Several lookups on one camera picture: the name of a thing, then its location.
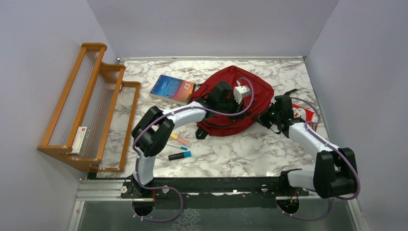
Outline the red backpack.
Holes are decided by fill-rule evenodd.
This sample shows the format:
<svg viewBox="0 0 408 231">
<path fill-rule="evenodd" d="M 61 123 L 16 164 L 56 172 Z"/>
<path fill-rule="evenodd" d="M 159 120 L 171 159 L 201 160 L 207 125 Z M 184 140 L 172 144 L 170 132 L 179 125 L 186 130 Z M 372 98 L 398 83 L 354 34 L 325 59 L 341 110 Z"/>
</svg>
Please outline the red backpack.
<svg viewBox="0 0 408 231">
<path fill-rule="evenodd" d="M 237 80 L 243 85 L 253 85 L 254 96 L 246 96 L 238 103 L 233 95 Z M 198 101 L 204 107 L 222 114 L 208 112 L 208 118 L 197 123 L 195 136 L 199 140 L 207 136 L 232 136 L 247 130 L 254 122 L 270 129 L 273 125 L 278 132 L 288 135 L 294 118 L 292 100 L 284 94 L 274 97 L 274 89 L 260 77 L 236 66 L 226 67 L 208 78 L 195 90 L 189 99 Z"/>
</svg>

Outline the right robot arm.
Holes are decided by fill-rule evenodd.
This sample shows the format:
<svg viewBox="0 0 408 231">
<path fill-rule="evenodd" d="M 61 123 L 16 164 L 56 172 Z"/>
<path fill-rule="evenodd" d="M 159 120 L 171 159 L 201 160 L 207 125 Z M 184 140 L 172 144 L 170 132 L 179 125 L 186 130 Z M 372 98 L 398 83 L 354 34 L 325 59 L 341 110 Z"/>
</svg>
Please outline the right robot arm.
<svg viewBox="0 0 408 231">
<path fill-rule="evenodd" d="M 352 200 L 359 196 L 361 184 L 353 150 L 331 143 L 312 129 L 310 121 L 294 117 L 290 96 L 275 97 L 270 107 L 254 120 L 266 128 L 277 126 L 280 133 L 298 143 L 315 161 L 313 170 L 292 169 L 281 173 L 277 185 L 282 195 L 289 196 L 297 188 L 303 188 L 323 199 Z"/>
</svg>

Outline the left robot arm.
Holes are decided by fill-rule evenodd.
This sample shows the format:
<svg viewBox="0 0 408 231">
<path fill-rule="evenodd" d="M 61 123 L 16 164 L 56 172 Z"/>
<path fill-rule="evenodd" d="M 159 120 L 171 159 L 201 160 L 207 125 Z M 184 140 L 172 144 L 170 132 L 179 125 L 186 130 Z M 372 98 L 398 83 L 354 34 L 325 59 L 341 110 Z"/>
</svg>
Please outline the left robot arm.
<svg viewBox="0 0 408 231">
<path fill-rule="evenodd" d="M 238 96 L 235 98 L 242 100 L 248 95 L 251 96 L 247 107 L 239 112 L 232 114 L 219 112 L 215 110 L 215 106 L 208 106 L 204 102 L 198 101 L 164 111 L 154 106 L 146 112 L 132 131 L 134 138 L 132 148 L 137 153 L 133 172 L 133 177 L 136 180 L 133 184 L 133 192 L 138 197 L 146 197 L 151 193 L 151 190 L 156 189 L 176 190 L 169 186 L 151 187 L 150 184 L 153 180 L 155 156 L 164 149 L 174 129 L 189 123 L 205 121 L 215 115 L 239 116 L 249 110 L 255 96 L 254 87 L 247 78 L 241 77 L 239 81 L 247 82 L 246 90 L 244 92 L 238 90 Z"/>
</svg>

